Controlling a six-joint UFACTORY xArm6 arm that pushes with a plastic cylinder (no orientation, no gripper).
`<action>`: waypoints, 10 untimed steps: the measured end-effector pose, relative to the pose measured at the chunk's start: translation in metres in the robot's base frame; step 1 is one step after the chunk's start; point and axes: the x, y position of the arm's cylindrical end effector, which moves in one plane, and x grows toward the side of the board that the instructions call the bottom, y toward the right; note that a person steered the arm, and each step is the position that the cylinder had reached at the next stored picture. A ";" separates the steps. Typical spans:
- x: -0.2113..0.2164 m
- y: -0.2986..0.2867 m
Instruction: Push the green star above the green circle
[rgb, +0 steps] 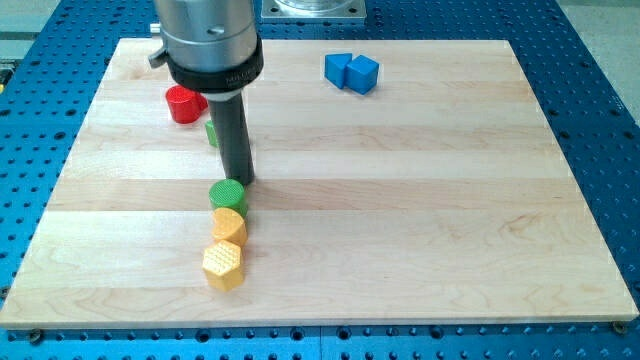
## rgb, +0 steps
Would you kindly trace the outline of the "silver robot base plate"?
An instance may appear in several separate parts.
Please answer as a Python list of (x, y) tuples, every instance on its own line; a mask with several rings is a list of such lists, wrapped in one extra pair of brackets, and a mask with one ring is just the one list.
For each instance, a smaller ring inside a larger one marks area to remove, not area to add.
[(365, 0), (263, 0), (260, 16), (264, 22), (284, 21), (364, 21)]

